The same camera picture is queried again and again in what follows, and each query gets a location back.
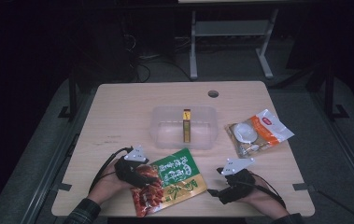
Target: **dark background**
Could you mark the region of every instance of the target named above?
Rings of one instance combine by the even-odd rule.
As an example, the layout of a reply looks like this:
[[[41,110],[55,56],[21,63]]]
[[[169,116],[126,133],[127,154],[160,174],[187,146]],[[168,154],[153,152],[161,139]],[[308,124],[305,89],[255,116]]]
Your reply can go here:
[[[329,60],[336,76],[354,92],[354,1],[312,7],[303,21],[290,20],[306,11],[287,8],[277,19],[275,35],[296,38],[289,67],[305,68]],[[172,38],[189,32],[190,14],[163,12],[164,20],[157,23],[149,14],[136,13],[135,25],[129,28],[143,50],[150,46],[172,54]],[[0,1],[0,193],[51,97],[73,71],[83,91],[102,82],[128,82],[134,77],[129,65],[135,56],[125,52],[121,35],[128,25],[120,26],[115,22],[119,18],[120,14],[106,12],[54,12],[47,1]],[[112,44],[104,44],[107,39]],[[157,46],[158,39],[171,42],[161,41],[166,46]]]

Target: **table leg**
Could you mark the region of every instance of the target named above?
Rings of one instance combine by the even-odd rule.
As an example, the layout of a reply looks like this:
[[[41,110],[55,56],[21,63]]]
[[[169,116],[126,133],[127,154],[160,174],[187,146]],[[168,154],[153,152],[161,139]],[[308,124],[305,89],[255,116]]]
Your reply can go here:
[[[72,121],[77,114],[78,110],[78,104],[77,104],[77,83],[75,81],[75,74],[74,71],[72,71],[69,74],[69,113],[66,111],[68,110],[68,106],[64,106],[63,109],[61,110],[60,114],[58,115],[58,118],[68,118],[69,121]]]
[[[196,11],[191,14],[191,79],[197,79],[197,62],[196,62]]]
[[[270,18],[270,21],[267,25],[266,32],[264,34],[264,41],[262,44],[262,47],[260,49],[256,49],[256,54],[258,55],[259,62],[261,63],[264,75],[266,78],[273,78],[273,73],[272,70],[270,69],[269,63],[267,62],[264,53],[266,52],[267,45],[269,44],[270,37],[273,32],[273,28],[276,23],[276,15],[278,14],[278,8],[274,9],[272,12],[272,16]]]

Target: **cable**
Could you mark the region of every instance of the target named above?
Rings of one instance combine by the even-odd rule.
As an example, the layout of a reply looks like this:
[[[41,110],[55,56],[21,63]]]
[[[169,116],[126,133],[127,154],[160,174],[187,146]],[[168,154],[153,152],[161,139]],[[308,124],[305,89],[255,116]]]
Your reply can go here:
[[[191,77],[181,67],[179,67],[175,63],[170,63],[170,62],[166,62],[166,61],[163,61],[163,62],[146,62],[146,63],[169,63],[169,64],[175,66],[176,68],[178,68],[185,75],[185,77],[188,78],[189,81],[193,81],[193,79],[191,79]]]
[[[115,153],[113,153],[112,155],[110,155],[110,157],[106,160],[106,162],[104,163],[104,165],[101,167],[101,169],[98,171],[97,175],[95,176],[94,180],[92,181],[92,185],[90,186],[89,192],[92,191],[92,189],[94,188],[95,184],[98,182],[98,180],[100,180],[101,178],[103,178],[102,173],[104,172],[104,170],[107,168],[107,166],[115,159],[115,157],[121,153],[122,151],[127,151],[130,152],[133,148],[132,147],[124,147],[122,149],[119,149],[118,151],[116,151]]]
[[[135,45],[136,45],[135,37],[133,35],[124,35],[124,37],[126,37],[126,39],[128,39],[128,38],[132,38],[133,39],[133,45],[130,48],[127,49],[128,51],[132,51],[135,48]]]
[[[344,209],[347,210],[351,215],[354,216],[354,211],[352,211],[351,209],[349,209],[347,206],[343,205],[342,203],[339,203],[336,199],[332,198],[332,197],[329,196],[328,194],[322,192],[321,190],[317,190],[317,189],[315,189],[315,192],[317,192],[317,193],[319,193],[320,195],[324,196],[325,198],[327,198],[327,199],[330,200],[331,202],[340,205],[342,208],[344,208]]]
[[[286,208],[287,206],[285,205],[284,200],[281,198],[281,196],[279,196],[278,192],[273,193],[271,190],[262,187],[260,185],[254,185],[254,184],[249,184],[246,182],[242,182],[242,181],[235,181],[235,182],[230,182],[229,184],[242,184],[242,185],[247,185],[250,187],[253,187],[255,189],[258,189],[260,191],[262,191],[263,193],[268,194],[270,197],[272,197],[273,199],[275,199],[277,202],[279,202],[284,208]]]
[[[100,180],[100,179],[102,179],[102,178],[104,178],[104,177],[106,177],[106,176],[108,176],[108,175],[113,175],[113,174],[115,174],[115,173],[116,173],[116,172],[111,172],[111,173],[109,173],[109,174],[103,175],[103,176],[99,177],[98,180]]]
[[[156,58],[160,58],[162,55],[160,54],[152,54],[152,55],[149,55],[149,56],[139,56],[139,59],[141,60],[153,60],[153,59],[156,59]]]
[[[263,177],[261,177],[261,176],[259,176],[259,175],[255,175],[255,176],[257,176],[257,177],[260,178],[262,181],[264,181],[264,183],[266,183],[266,184],[276,193],[276,195],[279,196],[278,192],[275,190],[275,188],[273,188],[273,186],[271,186],[271,185],[269,184],[269,182],[267,182]]]
[[[105,72],[109,73],[109,71],[105,67],[103,67],[99,62],[97,62],[90,54],[84,51],[77,43],[75,43],[75,41],[72,40],[70,36],[68,36],[68,40],[75,48],[77,48],[84,56],[86,56],[87,59],[95,63],[98,67],[103,69]]]
[[[146,68],[148,70],[148,76],[147,76],[147,78],[145,78],[145,80],[141,80],[141,77],[139,76],[139,73],[136,73],[136,82],[138,82],[138,81],[141,82],[141,83],[147,82],[149,80],[149,78],[150,78],[150,69],[148,67],[146,67],[142,63],[139,63],[137,66],[141,66],[141,67]]]
[[[177,45],[176,46],[176,50],[175,52],[177,53],[178,51],[182,50],[182,49],[185,49],[185,48],[188,48],[190,47],[190,43],[191,43],[191,38],[190,37],[176,37],[176,40],[183,40],[184,42],[182,42],[181,44]]]

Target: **black cable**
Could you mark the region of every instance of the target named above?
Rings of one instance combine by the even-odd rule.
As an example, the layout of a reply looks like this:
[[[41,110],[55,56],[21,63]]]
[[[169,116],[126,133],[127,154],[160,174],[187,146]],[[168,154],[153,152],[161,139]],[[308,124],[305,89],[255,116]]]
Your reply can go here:
[[[273,186],[271,186],[271,185],[269,184],[269,182],[267,182],[265,179],[263,179],[263,177],[261,177],[261,176],[259,176],[259,175],[255,175],[255,176],[257,176],[257,177],[260,178],[262,181],[264,181],[264,183],[266,183],[266,184],[276,193],[276,195],[279,196],[278,192],[275,190],[275,188],[273,188]]]
[[[185,77],[188,78],[189,81],[194,81],[194,80],[191,79],[191,77],[190,77],[180,66],[178,66],[178,65],[175,64],[175,63],[170,63],[170,62],[167,62],[167,61],[162,61],[162,62],[146,62],[146,63],[169,63],[169,64],[175,66],[176,68],[178,68],[178,69],[185,75]]]
[[[75,41],[68,36],[68,41],[76,48],[78,49],[87,59],[89,59],[90,61],[92,61],[93,63],[95,63],[99,68],[101,68],[103,71],[110,73],[105,67],[103,67],[99,62],[97,62],[89,53],[87,53],[86,51],[84,51],[84,49],[82,49],[77,43],[75,43]]]
[[[111,172],[111,173],[109,173],[109,174],[103,175],[103,176],[99,177],[98,180],[100,180],[100,179],[102,179],[102,178],[104,178],[104,177],[106,177],[106,176],[108,176],[108,175],[113,175],[113,174],[115,174],[115,173],[116,173],[116,172]]]
[[[150,78],[150,75],[151,75],[150,69],[149,69],[148,67],[146,67],[146,66],[145,66],[144,64],[142,64],[142,63],[139,63],[137,66],[141,66],[141,67],[144,67],[145,69],[147,69],[147,70],[148,70],[148,76],[147,76],[147,78],[145,78],[145,80],[141,80],[141,77],[139,76],[139,73],[137,72],[137,73],[136,73],[136,82],[141,82],[141,83],[147,82],[147,81],[149,80],[149,78]]]
[[[262,187],[260,185],[254,185],[254,184],[249,184],[249,183],[246,183],[246,182],[241,182],[241,181],[235,181],[235,182],[230,182],[229,184],[243,184],[243,185],[247,185],[247,186],[250,186],[250,187],[253,187],[254,189],[258,189],[260,190],[261,192],[263,193],[266,193],[268,194],[270,197],[272,197],[273,199],[275,199],[277,202],[279,202],[284,208],[287,208],[287,206],[285,205],[285,202],[284,200],[281,198],[281,196],[279,196],[279,194],[276,192],[276,193],[273,193],[271,190],[265,188],[265,187]]]
[[[58,217],[55,217],[54,221],[52,222],[52,224],[55,224],[58,220]]]
[[[343,205],[342,203],[339,203],[336,199],[332,198],[331,196],[329,196],[328,194],[326,194],[320,190],[316,190],[316,192],[319,193],[320,195],[324,196],[325,198],[327,198],[331,202],[340,205],[342,208],[346,209],[351,215],[354,216],[354,211],[352,211],[351,209],[349,209],[347,206]]]
[[[119,153],[121,153],[122,151],[127,151],[130,152],[133,148],[132,147],[124,147],[122,149],[119,149],[118,151],[116,151],[115,153],[113,153],[112,155],[110,155],[110,157],[106,160],[106,162],[104,163],[104,165],[101,167],[101,169],[98,171],[97,175],[95,176],[94,180],[92,181],[92,185],[90,186],[89,192],[92,191],[92,189],[94,188],[95,184],[98,182],[98,180],[100,180],[103,176],[102,173],[104,172],[104,170],[107,168],[107,166],[115,159],[116,155],[118,155]]]
[[[191,46],[191,39],[189,37],[181,37],[180,39],[186,39],[187,41],[184,41],[182,44],[177,45],[175,48],[175,53],[178,53],[180,50],[189,48]]]
[[[196,40],[196,54],[214,54],[219,51],[225,50],[220,47],[219,43],[216,42],[215,44],[211,41],[212,38],[204,38],[203,39],[197,39]]]

